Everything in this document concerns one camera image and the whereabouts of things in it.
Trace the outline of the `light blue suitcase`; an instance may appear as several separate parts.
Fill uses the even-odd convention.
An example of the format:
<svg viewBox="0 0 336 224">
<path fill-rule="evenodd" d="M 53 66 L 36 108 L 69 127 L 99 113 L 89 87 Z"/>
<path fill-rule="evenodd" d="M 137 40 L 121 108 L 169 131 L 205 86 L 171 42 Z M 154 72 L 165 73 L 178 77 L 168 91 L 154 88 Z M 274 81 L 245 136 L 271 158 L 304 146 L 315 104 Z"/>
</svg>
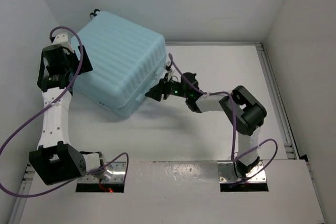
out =
<svg viewBox="0 0 336 224">
<path fill-rule="evenodd" d="M 80 74 L 74 89 L 128 118 L 162 75 L 167 57 L 163 35 L 100 11 L 78 36 L 93 70 Z"/>
</svg>

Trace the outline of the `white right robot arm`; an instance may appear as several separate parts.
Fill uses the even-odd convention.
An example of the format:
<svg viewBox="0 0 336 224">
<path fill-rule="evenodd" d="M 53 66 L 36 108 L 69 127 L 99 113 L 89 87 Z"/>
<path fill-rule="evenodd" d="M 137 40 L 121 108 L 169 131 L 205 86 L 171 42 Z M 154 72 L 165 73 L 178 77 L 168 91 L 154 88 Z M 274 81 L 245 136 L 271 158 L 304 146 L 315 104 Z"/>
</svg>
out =
<svg viewBox="0 0 336 224">
<path fill-rule="evenodd" d="M 237 86 L 229 94 L 215 92 L 206 94 L 199 89 L 196 74 L 185 72 L 180 81 L 166 73 L 158 84 L 145 94 L 160 102 L 169 96 L 185 99 L 187 107 L 195 113 L 224 112 L 238 134 L 238 154 L 231 160 L 242 178 L 258 165 L 258 130 L 264 123 L 267 111 L 264 106 L 244 87 Z"/>
</svg>

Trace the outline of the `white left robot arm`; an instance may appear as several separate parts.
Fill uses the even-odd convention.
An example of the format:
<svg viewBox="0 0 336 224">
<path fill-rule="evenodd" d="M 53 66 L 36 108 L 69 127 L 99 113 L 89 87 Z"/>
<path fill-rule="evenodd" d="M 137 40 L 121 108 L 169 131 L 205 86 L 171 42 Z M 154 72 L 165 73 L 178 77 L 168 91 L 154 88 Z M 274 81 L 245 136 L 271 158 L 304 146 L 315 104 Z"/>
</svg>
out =
<svg viewBox="0 0 336 224">
<path fill-rule="evenodd" d="M 46 185 L 84 177 L 102 166 L 101 152 L 80 152 L 70 144 L 68 121 L 72 88 L 79 65 L 76 53 L 62 46 L 42 49 L 37 85 L 42 91 L 43 127 L 29 162 Z"/>
</svg>

